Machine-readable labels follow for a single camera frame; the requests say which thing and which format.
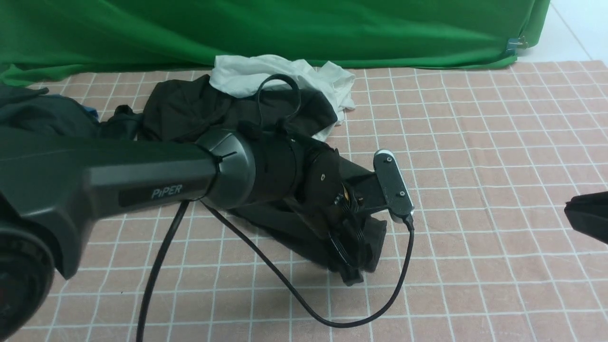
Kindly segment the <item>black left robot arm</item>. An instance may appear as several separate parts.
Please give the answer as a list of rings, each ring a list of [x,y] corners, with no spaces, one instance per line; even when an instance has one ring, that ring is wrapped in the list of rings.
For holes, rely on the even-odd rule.
[[[136,339],[161,264],[184,211],[200,200],[222,223],[231,212],[285,247],[336,271],[344,284],[375,270],[388,210],[412,229],[413,204],[389,150],[374,171],[326,143],[242,123],[211,128],[192,143],[74,138],[1,129],[1,340],[46,299],[54,272],[78,271],[96,222],[180,203],[146,285]]]

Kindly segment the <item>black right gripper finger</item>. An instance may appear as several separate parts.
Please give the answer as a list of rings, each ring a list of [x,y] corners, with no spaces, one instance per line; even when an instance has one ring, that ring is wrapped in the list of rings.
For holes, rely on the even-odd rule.
[[[564,213],[575,231],[608,243],[608,192],[575,196],[565,204]]]

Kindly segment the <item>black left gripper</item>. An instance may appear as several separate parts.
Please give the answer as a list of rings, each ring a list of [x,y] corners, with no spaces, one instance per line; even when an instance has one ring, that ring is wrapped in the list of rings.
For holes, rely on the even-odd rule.
[[[387,222],[373,214],[388,210],[373,171],[349,162],[318,141],[291,142],[298,183],[285,206],[285,245],[299,256],[340,275],[345,285],[363,281],[378,265]]]

